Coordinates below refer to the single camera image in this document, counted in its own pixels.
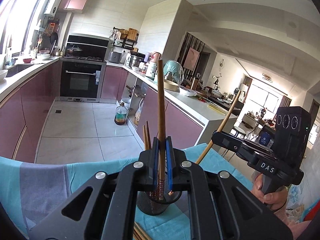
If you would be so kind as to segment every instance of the sink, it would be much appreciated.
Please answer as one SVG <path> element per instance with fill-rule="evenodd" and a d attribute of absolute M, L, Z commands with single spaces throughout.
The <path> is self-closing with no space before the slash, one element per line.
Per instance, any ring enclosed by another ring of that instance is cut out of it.
<path fill-rule="evenodd" d="M 27 69 L 28 67 L 33 66 L 34 64 L 18 64 L 8 69 L 8 73 L 6 77 L 12 77 L 15 74 L 21 72 L 22 70 Z"/>

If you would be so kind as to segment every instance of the blue tablecloth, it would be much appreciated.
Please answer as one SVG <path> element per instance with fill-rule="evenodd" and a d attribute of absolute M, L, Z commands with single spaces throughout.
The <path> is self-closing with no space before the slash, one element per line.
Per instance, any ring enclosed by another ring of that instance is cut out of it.
<path fill-rule="evenodd" d="M 195 161 L 207 144 L 185 149 L 187 159 Z M 108 174 L 122 170 L 137 158 L 109 162 L 43 165 L 22 163 L 0 157 L 0 202 L 13 223 L 28 232 L 47 214 L 69 197 L 98 171 Z M 248 189 L 252 183 L 214 150 L 210 150 L 200 166 L 210 172 L 230 172 Z M 190 239 L 188 204 L 183 194 L 159 216 L 148 216 L 136 209 L 135 221 L 154 240 Z"/>

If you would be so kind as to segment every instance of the oven handle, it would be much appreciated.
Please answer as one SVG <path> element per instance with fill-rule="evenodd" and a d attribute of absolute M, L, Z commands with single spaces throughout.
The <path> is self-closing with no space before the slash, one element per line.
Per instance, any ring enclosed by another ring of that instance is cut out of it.
<path fill-rule="evenodd" d="M 68 70 L 66 70 L 66 73 L 72 73 L 72 74 L 84 74 L 84 75 L 92 75 L 92 76 L 95 76 L 95 75 L 96 75 L 95 73 L 91 74 L 91 73 L 71 72 L 71 71 L 68 71 Z"/>

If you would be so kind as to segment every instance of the black mesh cup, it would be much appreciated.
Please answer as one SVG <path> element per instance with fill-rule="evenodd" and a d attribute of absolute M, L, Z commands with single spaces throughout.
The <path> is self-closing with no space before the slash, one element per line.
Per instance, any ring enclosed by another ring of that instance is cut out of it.
<path fill-rule="evenodd" d="M 164 199 L 158 200 L 150 196 L 150 192 L 138 191 L 137 207 L 145 214 L 156 216 L 163 213 L 167 207 L 176 202 L 182 194 L 182 191 L 176 191 L 169 196 L 168 175 L 164 177 Z"/>

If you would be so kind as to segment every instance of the gas stove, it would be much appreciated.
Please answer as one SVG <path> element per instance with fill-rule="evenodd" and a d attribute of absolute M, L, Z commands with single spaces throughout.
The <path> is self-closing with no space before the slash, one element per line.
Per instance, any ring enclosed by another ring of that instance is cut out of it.
<path fill-rule="evenodd" d="M 67 55 L 67 56 L 65 56 L 65 58 L 72 58 L 72 59 L 81 59 L 81 60 L 89 60 L 89 61 L 102 62 L 102 59 L 99 58 L 99 57 L 77 57 L 77 56 Z"/>

